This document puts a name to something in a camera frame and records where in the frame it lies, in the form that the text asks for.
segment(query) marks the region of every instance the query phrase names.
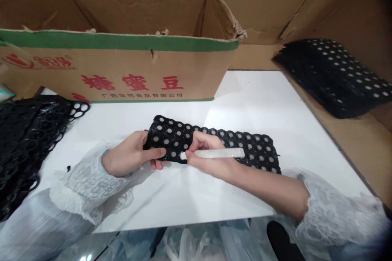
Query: black object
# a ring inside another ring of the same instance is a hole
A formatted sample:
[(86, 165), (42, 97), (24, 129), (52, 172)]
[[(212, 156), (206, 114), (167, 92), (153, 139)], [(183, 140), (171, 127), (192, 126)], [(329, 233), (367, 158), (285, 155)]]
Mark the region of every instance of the black object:
[(290, 243), (286, 229), (280, 223), (271, 221), (267, 224), (267, 236), (279, 261), (305, 261), (296, 244)]
[(337, 118), (357, 117), (392, 101), (392, 84), (355, 60), (336, 41), (294, 41), (285, 44), (274, 61)]
[(54, 95), (0, 104), (0, 221), (38, 186), (43, 160), (62, 139), (67, 124), (89, 108)]
[(226, 148), (243, 148), (245, 157), (236, 158), (236, 160), (246, 166), (281, 173), (274, 142), (267, 135), (251, 135), (231, 130), (192, 126), (161, 115), (154, 117), (154, 122), (148, 131), (147, 142), (143, 148), (145, 150), (165, 148), (166, 155), (159, 160), (186, 164), (187, 160), (181, 160), (180, 154), (191, 146), (194, 131), (202, 131), (219, 137)]

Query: sleeve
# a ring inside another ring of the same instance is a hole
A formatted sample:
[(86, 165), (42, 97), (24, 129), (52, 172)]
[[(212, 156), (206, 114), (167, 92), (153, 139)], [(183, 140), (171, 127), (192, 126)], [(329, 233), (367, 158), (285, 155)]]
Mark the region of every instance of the sleeve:
[(298, 239), (323, 246), (367, 246), (386, 238), (391, 222), (383, 203), (372, 196), (346, 197), (319, 176), (303, 170), (284, 172), (309, 190), (308, 211), (297, 226)]
[[(121, 191), (131, 177), (106, 173), (102, 155), (114, 145), (101, 143), (69, 172), (57, 172), (50, 189), (23, 201), (0, 230), (0, 260), (39, 260), (56, 257), (101, 222), (102, 204)], [(126, 192), (114, 212), (128, 206)]]

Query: green stripe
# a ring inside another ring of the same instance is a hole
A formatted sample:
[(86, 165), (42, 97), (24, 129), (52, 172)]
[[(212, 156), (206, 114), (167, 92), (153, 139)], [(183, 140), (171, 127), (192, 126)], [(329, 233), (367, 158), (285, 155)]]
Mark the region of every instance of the green stripe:
[(214, 100), (212, 98), (205, 99), (187, 99), (187, 100), (115, 100), (115, 101), (91, 101), (91, 103), (146, 103), (146, 102), (207, 102)]
[(182, 52), (235, 50), (239, 41), (162, 35), (115, 35), (107, 33), (74, 33), (68, 31), (0, 30), (0, 46), (53, 49), (117, 49)]

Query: white marker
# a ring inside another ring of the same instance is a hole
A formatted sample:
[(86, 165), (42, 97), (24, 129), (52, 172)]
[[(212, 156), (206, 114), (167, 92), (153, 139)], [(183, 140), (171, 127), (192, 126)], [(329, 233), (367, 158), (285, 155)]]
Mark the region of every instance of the white marker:
[[(216, 150), (197, 150), (194, 154), (200, 158), (215, 159), (215, 158), (243, 158), (245, 157), (244, 149), (231, 148), (231, 149), (216, 149)], [(180, 154), (181, 160), (186, 160), (185, 152)]]

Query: person's right hand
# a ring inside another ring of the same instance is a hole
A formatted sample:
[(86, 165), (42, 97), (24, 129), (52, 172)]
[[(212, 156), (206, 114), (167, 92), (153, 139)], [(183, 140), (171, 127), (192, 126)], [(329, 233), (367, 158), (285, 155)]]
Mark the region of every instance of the person's right hand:
[(224, 181), (231, 181), (240, 163), (234, 158), (204, 159), (194, 154), (196, 150), (225, 149), (221, 140), (213, 135), (199, 131), (193, 133), (193, 142), (189, 150), (185, 152), (188, 165), (196, 167), (213, 177)]

